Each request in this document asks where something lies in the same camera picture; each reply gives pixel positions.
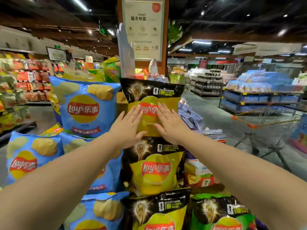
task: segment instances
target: framed sign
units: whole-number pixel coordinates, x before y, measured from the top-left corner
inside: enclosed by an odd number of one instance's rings
[[[65,50],[56,49],[52,47],[46,47],[49,60],[66,61]]]
[[[93,57],[91,55],[85,55],[85,62],[93,63]]]
[[[135,60],[162,61],[164,0],[122,0],[122,14]]]

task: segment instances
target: shopping cart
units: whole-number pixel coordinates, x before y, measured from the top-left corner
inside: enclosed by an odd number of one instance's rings
[[[244,134],[234,147],[241,143],[248,145],[252,149],[252,154],[260,158],[276,153],[283,168],[290,171],[280,150],[296,129],[300,118],[301,116],[297,115],[295,110],[282,106],[267,106],[234,115],[232,116],[235,120],[234,128]],[[262,148],[267,149],[267,152],[260,154],[259,149]]]

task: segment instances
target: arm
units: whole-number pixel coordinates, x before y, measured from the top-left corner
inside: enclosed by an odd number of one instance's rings
[[[108,161],[140,141],[142,112],[120,114],[108,133],[34,170],[0,192],[0,229],[57,230]]]
[[[307,226],[307,183],[288,171],[191,131],[174,110],[158,104],[163,125],[155,124],[169,142],[189,150],[269,229]]]

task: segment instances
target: wooden pillar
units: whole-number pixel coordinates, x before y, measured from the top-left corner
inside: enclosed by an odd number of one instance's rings
[[[123,15],[122,15],[122,0],[117,0],[117,9],[118,9],[118,20],[119,23],[123,23]],[[157,61],[159,74],[165,74],[166,66],[167,66],[167,33],[168,33],[168,25],[169,25],[169,0],[165,0],[164,3],[164,24],[163,24],[163,44],[162,44],[162,61]],[[150,61],[135,61],[136,68],[146,68],[148,70]]]

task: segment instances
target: blue lay's chip bag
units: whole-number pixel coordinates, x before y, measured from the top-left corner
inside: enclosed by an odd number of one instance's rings
[[[6,148],[6,184],[14,183],[61,155],[63,146],[59,136],[45,137],[13,131]]]
[[[86,145],[88,142],[93,140],[81,138],[75,135],[68,135],[66,133],[60,133],[59,136],[62,140],[65,153],[69,153],[72,150],[82,145]],[[119,156],[111,159],[107,163],[87,193],[114,192],[116,190],[122,167],[123,151],[121,153],[115,153],[114,155]]]
[[[50,77],[60,104],[63,131],[96,138],[109,131],[116,119],[119,83],[70,81]]]
[[[124,213],[121,200],[128,196],[128,191],[83,196],[65,220],[65,230],[116,230]]]

